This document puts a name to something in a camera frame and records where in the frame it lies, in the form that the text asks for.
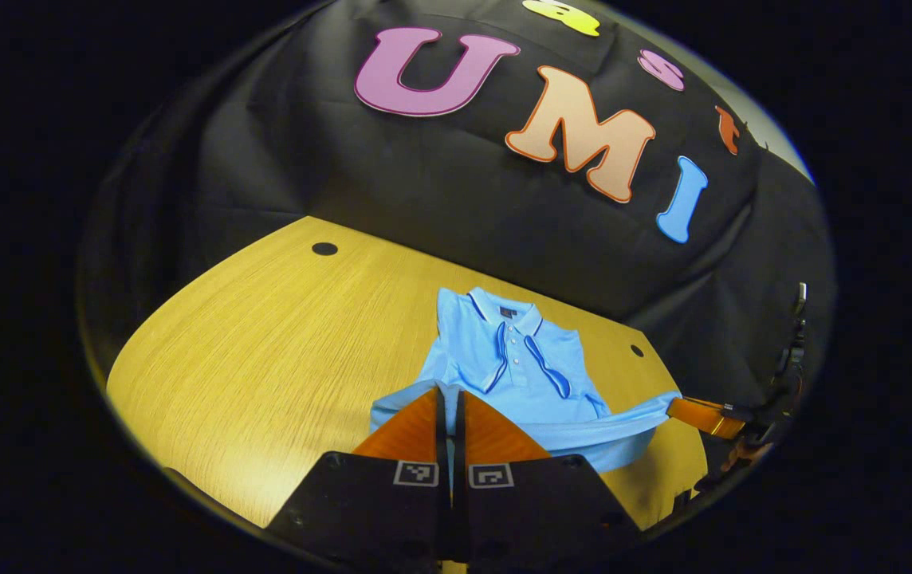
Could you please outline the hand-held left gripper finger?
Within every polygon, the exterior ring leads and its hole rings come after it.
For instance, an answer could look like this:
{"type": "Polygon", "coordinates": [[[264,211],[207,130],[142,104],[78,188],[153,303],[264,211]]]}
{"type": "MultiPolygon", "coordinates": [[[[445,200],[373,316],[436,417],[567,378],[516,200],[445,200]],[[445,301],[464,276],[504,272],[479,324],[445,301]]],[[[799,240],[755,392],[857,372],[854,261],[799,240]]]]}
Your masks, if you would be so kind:
{"type": "Polygon", "coordinates": [[[351,453],[322,454],[267,530],[326,560],[437,560],[450,509],[444,399],[430,390],[351,453]]]}
{"type": "Polygon", "coordinates": [[[583,455],[551,455],[495,408],[459,393],[455,560],[612,560],[641,538],[583,455]]]}

